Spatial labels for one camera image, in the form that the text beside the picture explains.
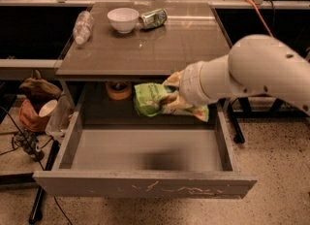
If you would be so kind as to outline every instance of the drawer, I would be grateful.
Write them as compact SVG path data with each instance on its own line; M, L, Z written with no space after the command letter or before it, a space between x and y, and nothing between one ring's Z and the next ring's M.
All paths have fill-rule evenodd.
M51 171L33 178L52 196L243 198L256 178L240 173L220 105L210 120L137 115L88 82Z

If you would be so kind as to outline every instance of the cabinet top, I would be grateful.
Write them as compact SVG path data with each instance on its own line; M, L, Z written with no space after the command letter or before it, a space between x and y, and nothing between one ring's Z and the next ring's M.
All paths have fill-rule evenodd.
M164 8L168 20L151 30L119 34L109 24L109 11L128 7L141 14ZM63 79L169 76L188 64L229 52L220 26L206 3L99 2L91 14L92 36L83 46L72 43L57 76Z

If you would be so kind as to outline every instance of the white bowl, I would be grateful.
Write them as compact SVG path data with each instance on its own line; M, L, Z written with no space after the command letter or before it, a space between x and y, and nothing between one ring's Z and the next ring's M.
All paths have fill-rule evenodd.
M140 14L130 8L118 8L108 13L111 26L121 34L130 33L136 26Z
M51 116L57 106L57 103L57 100L53 99L44 104L39 111L39 117Z

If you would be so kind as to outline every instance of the green bag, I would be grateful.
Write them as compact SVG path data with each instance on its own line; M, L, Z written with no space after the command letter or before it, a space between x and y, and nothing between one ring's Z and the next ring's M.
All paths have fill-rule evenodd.
M178 94L177 88L160 83L142 83L135 85L134 103L139 115L155 116L162 113L178 115L194 115L198 119L207 122L209 109L207 106L190 107L184 109L170 109L166 101Z

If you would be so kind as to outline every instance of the plastic water bottle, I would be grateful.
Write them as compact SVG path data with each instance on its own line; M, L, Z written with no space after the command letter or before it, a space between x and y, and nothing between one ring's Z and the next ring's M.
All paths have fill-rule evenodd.
M74 38L77 44L82 45L88 41L94 25L94 17L87 11L81 12L74 27Z

